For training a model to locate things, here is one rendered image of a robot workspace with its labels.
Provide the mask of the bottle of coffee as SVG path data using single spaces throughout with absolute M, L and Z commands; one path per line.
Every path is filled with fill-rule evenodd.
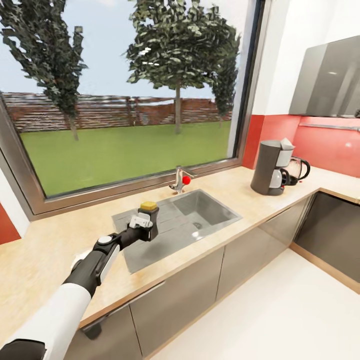
M 152 240 L 158 236 L 158 227 L 157 227 L 157 217 L 159 214 L 159 206 L 156 202 L 146 201 L 140 205 L 138 208 L 138 217 L 144 220 L 150 221 L 153 224 L 153 227 L 149 231 L 148 242 L 152 242 Z

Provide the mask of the saucer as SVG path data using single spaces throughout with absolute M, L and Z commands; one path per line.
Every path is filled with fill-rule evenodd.
M 74 267 L 74 265 L 76 264 L 77 261 L 79 261 L 80 259 L 84 259 L 87 257 L 87 255 L 91 252 L 92 250 L 88 250 L 84 253 L 82 253 L 81 255 L 78 255 L 78 257 L 73 261 L 72 265 L 71 265 L 71 271 Z

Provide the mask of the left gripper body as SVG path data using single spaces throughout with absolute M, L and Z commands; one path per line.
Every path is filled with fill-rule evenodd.
M 138 240 L 142 240 L 143 242 L 147 242 L 149 240 L 150 229 L 144 226 L 132 228 L 130 227 L 130 223 L 127 223 L 127 229 L 122 231 L 122 233 L 123 232 L 127 233 L 131 239 L 131 242 L 128 246 L 132 245 Z

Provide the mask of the electric kettle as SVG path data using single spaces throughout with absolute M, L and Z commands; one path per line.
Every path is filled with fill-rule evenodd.
M 306 174 L 303 177 L 299 177 L 300 172 L 301 172 L 301 164 L 306 165 Z M 290 176 L 289 185 L 290 186 L 295 186 L 298 182 L 305 179 L 310 174 L 311 166 L 303 158 L 298 158 L 297 156 L 292 156 L 290 158 L 288 166 L 284 167 L 283 169 L 287 170 L 288 173 L 289 173 L 289 176 Z M 284 172 L 282 173 L 282 179 L 284 181 L 286 180 L 286 174 Z

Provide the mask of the paper coffee filter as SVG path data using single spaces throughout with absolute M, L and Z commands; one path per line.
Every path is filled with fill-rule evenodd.
M 281 151 L 290 151 L 291 149 L 294 149 L 295 147 L 293 144 L 285 137 L 283 140 L 280 141 L 280 148 Z

